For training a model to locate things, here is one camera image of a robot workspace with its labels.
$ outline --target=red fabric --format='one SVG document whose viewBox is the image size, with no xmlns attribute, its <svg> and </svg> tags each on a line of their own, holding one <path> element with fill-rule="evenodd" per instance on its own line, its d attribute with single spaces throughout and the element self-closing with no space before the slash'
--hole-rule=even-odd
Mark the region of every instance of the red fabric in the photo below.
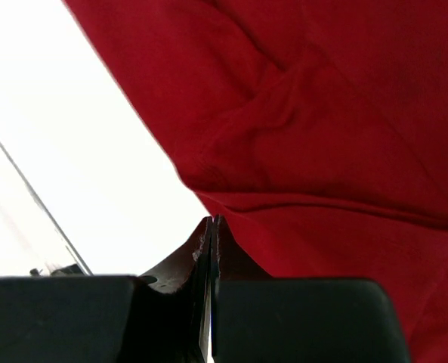
<svg viewBox="0 0 448 363">
<path fill-rule="evenodd" d="M 379 281 L 448 363 L 448 2 L 66 3 L 261 266 Z"/>
</svg>

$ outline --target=black plastic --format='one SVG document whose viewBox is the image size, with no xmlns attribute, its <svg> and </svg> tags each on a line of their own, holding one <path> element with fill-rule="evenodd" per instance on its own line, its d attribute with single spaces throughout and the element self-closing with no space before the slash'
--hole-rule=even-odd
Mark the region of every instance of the black plastic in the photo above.
<svg viewBox="0 0 448 363">
<path fill-rule="evenodd" d="M 211 299 L 217 363 L 410 362 L 379 285 L 272 278 L 217 217 L 139 278 L 0 278 L 0 363 L 203 363 Z"/>
</svg>

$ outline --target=red cloth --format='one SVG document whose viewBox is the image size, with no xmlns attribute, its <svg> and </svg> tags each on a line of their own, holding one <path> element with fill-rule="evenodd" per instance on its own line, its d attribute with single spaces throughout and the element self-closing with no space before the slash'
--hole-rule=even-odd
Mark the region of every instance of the red cloth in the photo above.
<svg viewBox="0 0 448 363">
<path fill-rule="evenodd" d="M 448 2 L 66 3 L 261 266 L 379 281 L 448 363 Z"/>
</svg>

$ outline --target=white background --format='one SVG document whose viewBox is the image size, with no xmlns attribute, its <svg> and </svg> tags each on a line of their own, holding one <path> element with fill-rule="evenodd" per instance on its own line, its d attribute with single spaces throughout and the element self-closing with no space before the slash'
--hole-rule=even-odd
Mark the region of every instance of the white background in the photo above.
<svg viewBox="0 0 448 363">
<path fill-rule="evenodd" d="M 60 0 L 0 0 L 0 139 L 96 274 L 146 271 L 207 214 Z M 0 275 L 24 275 L 9 230 Z"/>
</svg>

